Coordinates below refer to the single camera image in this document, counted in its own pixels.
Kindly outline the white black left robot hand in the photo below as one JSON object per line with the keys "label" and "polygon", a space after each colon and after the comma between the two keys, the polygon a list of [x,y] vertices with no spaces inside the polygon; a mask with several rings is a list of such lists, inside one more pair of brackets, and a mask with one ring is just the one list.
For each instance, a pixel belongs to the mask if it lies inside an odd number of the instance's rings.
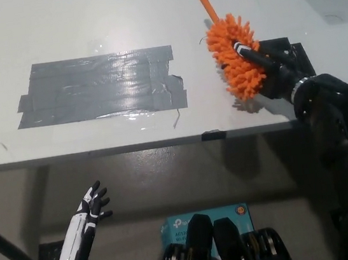
{"label": "white black left robot hand", "polygon": [[110,198],[100,185],[100,181],[93,183],[71,218],[59,260],[89,260],[98,223],[113,214],[112,210],[102,211]]}

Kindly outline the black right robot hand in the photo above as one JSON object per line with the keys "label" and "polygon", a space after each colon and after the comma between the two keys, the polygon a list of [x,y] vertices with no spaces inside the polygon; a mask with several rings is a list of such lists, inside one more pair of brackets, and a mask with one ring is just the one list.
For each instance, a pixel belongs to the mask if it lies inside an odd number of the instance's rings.
{"label": "black right robot hand", "polygon": [[233,40],[232,48],[244,60],[262,68],[266,78],[260,94],[268,99],[291,102],[295,85],[316,73],[302,44],[292,44],[287,37],[260,41],[258,50]]}

